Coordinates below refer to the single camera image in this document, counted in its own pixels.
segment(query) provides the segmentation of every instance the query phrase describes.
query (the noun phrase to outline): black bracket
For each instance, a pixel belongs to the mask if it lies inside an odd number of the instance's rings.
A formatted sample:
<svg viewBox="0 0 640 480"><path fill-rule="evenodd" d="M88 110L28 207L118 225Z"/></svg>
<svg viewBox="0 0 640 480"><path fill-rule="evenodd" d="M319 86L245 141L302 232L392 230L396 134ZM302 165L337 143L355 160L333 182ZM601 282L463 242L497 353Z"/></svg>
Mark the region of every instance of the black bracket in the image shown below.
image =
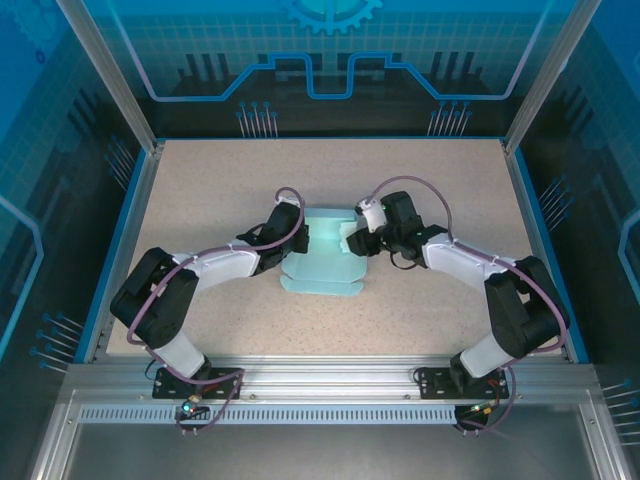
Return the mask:
<svg viewBox="0 0 640 480"><path fill-rule="evenodd" d="M238 368L211 367L211 370L209 371L209 379L212 380L237 371ZM238 378L236 377L220 382L219 384L216 384L215 388L207 389L203 392L201 394L202 398L206 400L226 400L229 398L229 394L237 381ZM233 395L233 400L240 398L241 389L242 385ZM178 380L176 377L171 375L166 368L159 368L156 371L156 381L153 386L153 392L151 393L153 398L163 400L185 400L195 393L196 385Z"/></svg>
<svg viewBox="0 0 640 480"><path fill-rule="evenodd" d="M502 400L509 398L509 389L504 372L493 371L465 386L464 394L451 378L448 367L420 367L413 372L413 381L420 388L422 400Z"/></svg>

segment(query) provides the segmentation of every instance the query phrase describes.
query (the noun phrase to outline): metal enclosure frame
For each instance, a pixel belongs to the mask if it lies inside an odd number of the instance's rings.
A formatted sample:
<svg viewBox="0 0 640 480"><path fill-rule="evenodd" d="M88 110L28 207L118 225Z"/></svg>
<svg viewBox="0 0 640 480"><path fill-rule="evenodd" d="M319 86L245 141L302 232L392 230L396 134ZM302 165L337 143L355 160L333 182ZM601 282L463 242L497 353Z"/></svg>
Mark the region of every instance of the metal enclosure frame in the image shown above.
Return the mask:
<svg viewBox="0 0 640 480"><path fill-rule="evenodd" d="M534 253L543 259L547 257L540 236L536 234L533 209L525 193L522 172L515 161L515 150L599 3L600 0L577 1L567 25L552 48L553 55L545 62L507 135L507 165ZM149 124L81 0L58 0L58 4L148 154L142 166L140 180L136 185L130 186L136 189L134 200L116 253L114 268L103 293L90 348L83 358L86 364L69 367L32 474L34 480L57 480L64 477L73 442L82 422L83 408L107 405L126 411L178 404L148 397L150 385L140 373L147 363L145 359L113 360L101 355L106 347L103 341L108 337L113 322L108 311L108 299L126 276L160 161L161 145L158 146ZM567 352L569 358L575 358L571 343L567 345ZM420 400L418 387L411 380L411 372L416 367L447 366L448 360L449 356L445 355L212 357L215 365L242 367L247 372L241 398L234 404L247 408L279 405L284 409L300 405L409 405L428 408L430 405L460 404L453 401ZM514 369L518 377L518 405L578 405L584 424L585 441L590 445L599 477L619 480L634 478L634 472L624 458L592 365L574 364L562 357L539 356L525 359ZM113 423L119 422L126 422L126 414L124 419L113 420Z"/></svg>

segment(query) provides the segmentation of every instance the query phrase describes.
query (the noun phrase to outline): beige work surface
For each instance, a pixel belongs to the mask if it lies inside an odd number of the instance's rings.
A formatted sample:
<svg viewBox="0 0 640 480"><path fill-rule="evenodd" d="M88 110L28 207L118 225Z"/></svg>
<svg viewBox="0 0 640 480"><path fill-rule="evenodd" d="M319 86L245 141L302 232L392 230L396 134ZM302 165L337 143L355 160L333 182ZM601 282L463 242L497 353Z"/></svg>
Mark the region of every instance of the beige work surface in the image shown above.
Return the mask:
<svg viewBox="0 0 640 480"><path fill-rule="evenodd" d="M531 253L498 140L168 141L142 223L133 264L149 248L197 252L265 221L281 186L310 207L353 207L401 174L433 182L453 210L458 238L505 256ZM442 205L412 182L407 190L426 225L446 225ZM355 297L293 294L280 268L198 295L186 331L209 354L455 353L490 331L483 295L442 273L369 259ZM107 352L143 354L116 322Z"/></svg>

